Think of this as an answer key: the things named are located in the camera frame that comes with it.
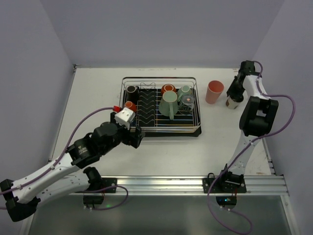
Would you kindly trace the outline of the white brown steel tumbler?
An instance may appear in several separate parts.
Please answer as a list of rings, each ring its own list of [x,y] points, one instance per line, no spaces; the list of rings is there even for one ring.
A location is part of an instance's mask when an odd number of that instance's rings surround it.
[[[230,96],[228,96],[225,104],[226,104],[227,108],[234,110],[234,109],[236,109],[241,103],[240,103],[240,102],[237,102],[237,101],[234,101]]]

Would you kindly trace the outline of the pink plastic cup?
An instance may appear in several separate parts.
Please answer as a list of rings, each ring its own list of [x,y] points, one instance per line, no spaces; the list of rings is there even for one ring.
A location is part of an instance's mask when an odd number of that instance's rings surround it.
[[[205,101],[208,104],[216,103],[217,99],[220,97],[224,91],[224,85],[222,82],[213,80],[208,83]]]

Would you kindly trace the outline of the tall green mug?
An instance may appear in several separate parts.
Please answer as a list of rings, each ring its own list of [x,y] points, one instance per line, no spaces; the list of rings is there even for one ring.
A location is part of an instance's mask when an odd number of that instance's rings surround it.
[[[170,120],[174,120],[174,116],[178,112],[177,94],[173,91],[165,92],[162,95],[158,110],[162,115],[168,117]]]

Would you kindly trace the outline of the small green mug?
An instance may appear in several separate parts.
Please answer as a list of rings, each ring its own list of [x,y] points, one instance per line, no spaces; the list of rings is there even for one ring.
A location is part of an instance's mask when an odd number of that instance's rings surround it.
[[[192,94],[192,90],[189,86],[185,85],[182,86],[178,91],[177,91],[177,96],[178,96],[178,101],[181,100],[181,98],[184,95],[191,95]]]

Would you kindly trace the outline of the clear plastic glass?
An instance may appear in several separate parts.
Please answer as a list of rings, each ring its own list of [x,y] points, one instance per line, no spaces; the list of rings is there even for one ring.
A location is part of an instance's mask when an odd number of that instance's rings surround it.
[[[182,115],[192,114],[195,107],[195,99],[191,94],[186,94],[181,97],[179,102],[179,112]]]

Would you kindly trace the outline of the orange floral bowl cup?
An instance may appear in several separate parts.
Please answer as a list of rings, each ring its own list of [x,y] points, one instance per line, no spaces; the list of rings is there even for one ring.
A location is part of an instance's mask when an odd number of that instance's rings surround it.
[[[176,88],[172,84],[164,84],[161,88],[161,95],[163,95],[167,91],[173,91],[176,93]]]

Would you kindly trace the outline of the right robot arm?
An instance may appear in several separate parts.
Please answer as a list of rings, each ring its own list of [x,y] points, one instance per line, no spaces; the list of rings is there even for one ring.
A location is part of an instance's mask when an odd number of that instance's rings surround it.
[[[262,90],[261,73],[253,61],[243,61],[238,74],[228,88],[226,106],[236,109],[244,99],[248,100],[240,117],[241,135],[232,158],[218,176],[209,173],[203,178],[204,193],[245,193],[246,165],[261,137],[270,133],[279,107],[277,100],[267,97]]]

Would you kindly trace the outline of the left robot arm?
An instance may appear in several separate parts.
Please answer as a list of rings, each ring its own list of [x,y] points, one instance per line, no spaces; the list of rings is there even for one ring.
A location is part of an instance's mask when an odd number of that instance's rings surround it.
[[[120,143],[138,148],[144,137],[141,128],[131,130],[135,112],[123,108],[112,112],[110,121],[74,143],[68,142],[61,155],[19,180],[1,182],[0,194],[5,199],[5,210],[14,222],[33,215],[44,203],[74,192],[105,193],[118,185],[105,184],[91,164]]]

